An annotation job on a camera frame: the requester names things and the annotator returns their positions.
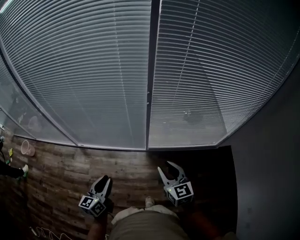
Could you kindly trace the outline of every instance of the leg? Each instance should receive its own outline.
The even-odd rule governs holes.
[[[9,176],[12,178],[18,178],[24,175],[24,171],[19,168],[11,167],[2,161],[0,161],[0,175]]]
[[[130,207],[130,208],[127,208],[119,213],[117,213],[117,215],[114,217],[114,219],[112,220],[112,224],[115,224],[117,221],[123,219],[123,218],[126,218],[128,217],[129,215],[131,214],[134,214],[134,213],[137,213],[137,212],[140,212],[140,211],[144,211],[144,209],[138,209],[136,207]]]
[[[167,209],[166,207],[162,205],[154,205],[152,207],[146,208],[146,211],[155,211],[155,212],[160,212],[168,215],[172,215],[176,218],[178,218],[177,214],[175,212],[172,212],[171,210]]]

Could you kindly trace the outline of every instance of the plastic cup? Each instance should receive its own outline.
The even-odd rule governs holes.
[[[21,145],[21,153],[32,157],[36,153],[36,150],[27,140],[25,140]]]

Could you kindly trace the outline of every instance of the cable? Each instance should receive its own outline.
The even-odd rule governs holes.
[[[41,231],[41,235],[42,235],[44,238],[46,237],[46,234],[45,234],[44,230],[49,231],[49,238],[50,238],[50,240],[53,240],[53,235],[54,235],[57,239],[59,239],[59,240],[61,240],[62,235],[65,235],[67,238],[69,238],[65,233],[62,233],[62,234],[60,235],[60,237],[58,237],[58,236],[56,236],[53,232],[51,232],[49,229],[43,228],[43,227],[37,227],[37,233],[33,230],[32,227],[29,227],[29,228],[30,228],[30,230],[33,232],[33,234],[36,235],[38,238],[39,238],[39,236],[40,236],[40,234],[39,234],[39,229],[40,229],[40,231]]]

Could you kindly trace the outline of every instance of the wooden floor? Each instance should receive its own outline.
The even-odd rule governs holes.
[[[223,233],[236,228],[237,193],[230,147],[147,153],[30,141],[36,154],[26,157],[20,152],[23,140],[7,136],[2,151],[8,158],[8,148],[13,148],[12,166],[28,164],[28,177],[16,180],[0,176],[0,195],[2,209],[12,216],[27,239],[35,239],[29,226],[50,229],[56,235],[66,233],[74,240],[85,239],[92,217],[84,214],[78,203],[93,181],[105,174],[113,178],[110,198],[115,205],[114,214],[130,206],[144,207],[148,195],[156,203],[176,210],[164,195],[157,171],[157,166],[164,166],[166,160],[184,168],[192,181],[196,202]]]

